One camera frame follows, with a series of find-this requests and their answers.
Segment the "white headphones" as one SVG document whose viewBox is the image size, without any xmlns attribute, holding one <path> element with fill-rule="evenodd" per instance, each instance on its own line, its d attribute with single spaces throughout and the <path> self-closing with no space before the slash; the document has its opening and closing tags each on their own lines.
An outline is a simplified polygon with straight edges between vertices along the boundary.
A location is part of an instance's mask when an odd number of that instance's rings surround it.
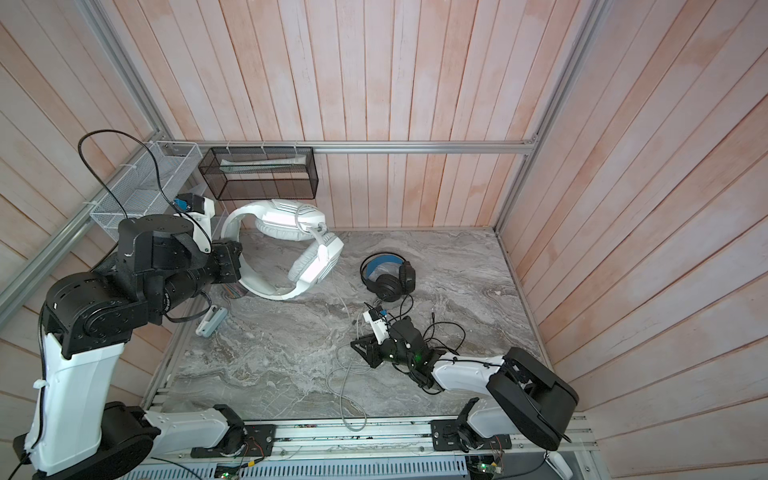
<svg viewBox="0 0 768 480">
<path fill-rule="evenodd" d="M 259 200 L 234 210 L 224 221 L 221 238 L 243 247 L 240 285 L 274 301 L 293 299 L 322 281 L 344 248 L 317 207 L 284 199 Z"/>
</svg>

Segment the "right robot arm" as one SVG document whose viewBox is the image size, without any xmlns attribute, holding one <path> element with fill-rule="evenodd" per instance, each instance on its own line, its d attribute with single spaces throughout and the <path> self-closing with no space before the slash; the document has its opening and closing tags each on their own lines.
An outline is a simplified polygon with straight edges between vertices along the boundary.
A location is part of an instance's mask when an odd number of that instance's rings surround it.
<svg viewBox="0 0 768 480">
<path fill-rule="evenodd" d="M 464 356 L 446 346 L 432 347 L 408 316 L 389 321 L 383 310 L 371 309 L 363 318 L 372 332 L 350 347 L 369 367 L 389 363 L 428 394 L 473 394 L 455 418 L 432 424 L 437 450 L 504 448 L 501 438 L 515 434 L 545 451 L 571 441 L 566 430 L 579 396 L 526 350 Z"/>
</svg>

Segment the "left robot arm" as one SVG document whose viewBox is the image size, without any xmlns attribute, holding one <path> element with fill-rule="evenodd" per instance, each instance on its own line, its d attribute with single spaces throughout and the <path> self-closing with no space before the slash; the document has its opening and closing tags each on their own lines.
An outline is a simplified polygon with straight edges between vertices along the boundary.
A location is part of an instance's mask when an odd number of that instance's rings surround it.
<svg viewBox="0 0 768 480">
<path fill-rule="evenodd" d="M 161 323 L 211 284 L 239 279 L 242 246 L 194 240 L 185 218 L 152 214 L 119 224 L 116 251 L 48 291 L 38 320 L 42 376 L 28 433 L 13 443 L 38 479 L 115 479 L 146 458 L 179 450 L 237 454 L 245 426 L 228 406 L 162 416 L 109 401 L 134 330 Z"/>
</svg>

